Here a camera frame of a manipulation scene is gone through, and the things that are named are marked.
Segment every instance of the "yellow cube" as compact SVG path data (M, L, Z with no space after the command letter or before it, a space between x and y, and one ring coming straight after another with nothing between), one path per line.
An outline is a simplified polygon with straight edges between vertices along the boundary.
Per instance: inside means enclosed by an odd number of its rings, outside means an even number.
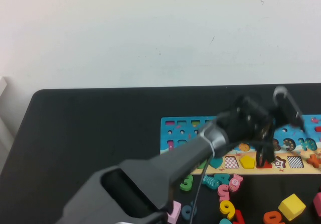
M284 199L279 205L280 212L282 212L289 221L300 215L304 209L304 203L295 194Z

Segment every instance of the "black table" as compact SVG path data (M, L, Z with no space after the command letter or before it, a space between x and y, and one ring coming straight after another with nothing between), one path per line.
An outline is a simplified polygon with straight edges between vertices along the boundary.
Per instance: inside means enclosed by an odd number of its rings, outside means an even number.
M304 114L321 113L321 84L286 86ZM34 94L0 176L0 223L52 224L89 176L128 158L159 154L162 117L214 116L239 94L272 104L275 85L41 90ZM246 223L296 195L306 204L291 223L317 223L320 175L243 176L231 201ZM194 197L179 189L182 205ZM219 223L217 194L202 188L195 223Z

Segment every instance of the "wooden puzzle board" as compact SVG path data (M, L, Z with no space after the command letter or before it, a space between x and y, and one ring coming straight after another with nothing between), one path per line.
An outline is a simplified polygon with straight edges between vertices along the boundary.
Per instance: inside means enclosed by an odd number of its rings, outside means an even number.
M215 117L166 117L161 120L160 153L186 143L198 133L198 128L206 121ZM246 143L240 144L223 158L216 158L208 167L206 173L229 174L320 174L318 168L307 163L311 155L321 156L321 132L316 127L321 126L321 115L304 115L307 134L287 125L275 131L273 144L276 160L268 168L253 169L242 167L240 159L249 156L255 160L256 152ZM202 168L192 174L200 174Z

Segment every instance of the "yellow number 9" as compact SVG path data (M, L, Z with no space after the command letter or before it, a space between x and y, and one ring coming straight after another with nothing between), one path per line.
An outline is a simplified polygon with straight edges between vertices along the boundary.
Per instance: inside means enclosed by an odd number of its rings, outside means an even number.
M229 200L222 200L220 203L220 212L227 214L227 219L230 220L235 215L235 207Z

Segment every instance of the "white wall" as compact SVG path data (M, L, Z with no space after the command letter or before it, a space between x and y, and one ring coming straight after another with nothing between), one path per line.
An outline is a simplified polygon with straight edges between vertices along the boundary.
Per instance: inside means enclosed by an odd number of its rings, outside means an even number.
M0 0L13 133L43 88L321 82L320 62L321 0Z

